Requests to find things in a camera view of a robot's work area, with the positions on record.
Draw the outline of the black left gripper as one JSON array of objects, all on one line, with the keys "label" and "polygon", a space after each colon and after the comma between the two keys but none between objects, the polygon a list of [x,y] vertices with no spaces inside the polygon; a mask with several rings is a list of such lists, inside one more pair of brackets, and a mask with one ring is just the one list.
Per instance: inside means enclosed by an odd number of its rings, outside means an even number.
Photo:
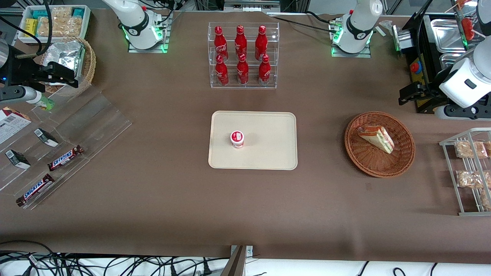
[{"label": "black left gripper", "polygon": [[399,105],[405,105],[412,101],[435,100],[437,103],[448,104],[448,97],[440,89],[442,84],[449,75],[449,71],[440,71],[429,82],[429,90],[426,88],[425,74],[421,71],[417,74],[417,80],[421,82],[413,82],[399,91]]}]

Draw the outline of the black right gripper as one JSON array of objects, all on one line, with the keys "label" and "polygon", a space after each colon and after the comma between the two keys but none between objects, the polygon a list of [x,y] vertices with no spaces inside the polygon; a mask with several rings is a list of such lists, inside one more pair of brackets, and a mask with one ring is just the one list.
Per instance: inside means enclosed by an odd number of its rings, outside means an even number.
[{"label": "black right gripper", "polygon": [[68,85],[77,89],[79,81],[75,76],[74,70],[54,61],[44,67],[29,58],[10,57],[8,60],[8,85],[43,82],[48,86]]}]

